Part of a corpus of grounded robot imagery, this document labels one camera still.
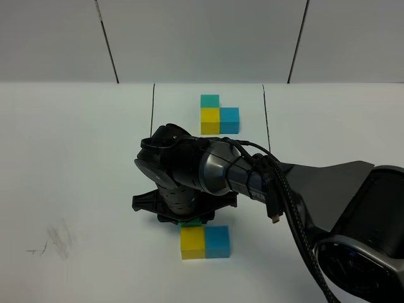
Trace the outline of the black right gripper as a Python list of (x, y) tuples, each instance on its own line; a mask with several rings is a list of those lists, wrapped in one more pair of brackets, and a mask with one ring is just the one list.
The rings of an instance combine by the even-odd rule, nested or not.
[(186, 186), (176, 189), (158, 186), (156, 190), (133, 196), (132, 202), (134, 211), (149, 211), (157, 215), (159, 222), (176, 225), (195, 220), (207, 223), (214, 219), (217, 210), (226, 206), (237, 206), (237, 193), (215, 196)]

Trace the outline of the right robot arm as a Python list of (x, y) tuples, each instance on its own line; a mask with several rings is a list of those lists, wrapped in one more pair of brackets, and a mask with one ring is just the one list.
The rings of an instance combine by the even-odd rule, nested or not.
[(206, 223), (237, 195), (285, 216), (304, 264), (328, 302), (332, 282), (368, 302), (403, 301), (403, 169), (364, 161), (328, 167), (280, 162), (248, 141), (195, 137), (175, 124), (141, 141), (134, 159), (156, 189), (135, 211), (161, 222)]

